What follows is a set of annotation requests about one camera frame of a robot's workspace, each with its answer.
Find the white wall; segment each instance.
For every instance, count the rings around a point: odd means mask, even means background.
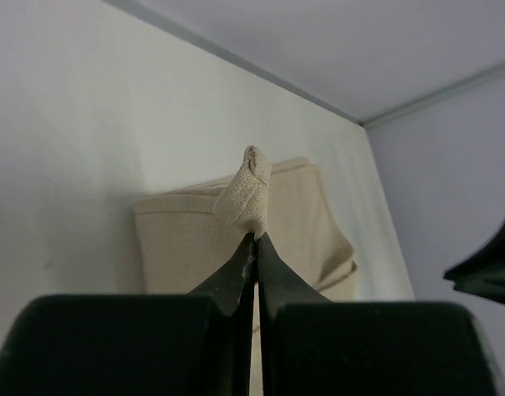
[[[49,292],[140,292],[130,205],[308,156],[362,298],[411,296],[365,131],[100,0],[0,1],[0,342]]]
[[[505,372],[505,307],[456,293],[441,278],[504,220],[505,78],[369,136],[415,295],[472,310]]]

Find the beige cloth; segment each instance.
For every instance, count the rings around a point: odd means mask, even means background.
[[[271,168],[259,149],[247,147],[238,173],[212,207],[226,225],[254,233],[256,240],[266,232]]]
[[[356,266],[326,200],[323,178],[305,158],[272,167],[249,147],[234,178],[188,187],[135,204],[148,293],[185,293],[230,258],[247,232],[266,231],[284,260],[333,300],[353,298]],[[251,395],[262,394],[257,288]]]

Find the ceiling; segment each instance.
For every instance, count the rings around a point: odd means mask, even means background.
[[[505,60],[505,0],[136,0],[366,120]]]

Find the black object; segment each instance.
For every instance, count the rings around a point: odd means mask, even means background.
[[[0,395],[246,395],[258,282],[264,394],[502,394],[453,304],[334,304],[268,235],[187,295],[50,296],[0,351]]]
[[[505,304],[505,223],[481,250],[443,276],[454,290]]]

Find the folded cloth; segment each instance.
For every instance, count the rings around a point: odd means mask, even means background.
[[[300,277],[332,300],[353,299],[352,245],[336,225],[319,169],[306,158],[273,167],[249,147],[235,177],[135,203],[147,293],[186,293],[225,264],[245,233],[266,231]],[[257,288],[250,394],[262,394]]]

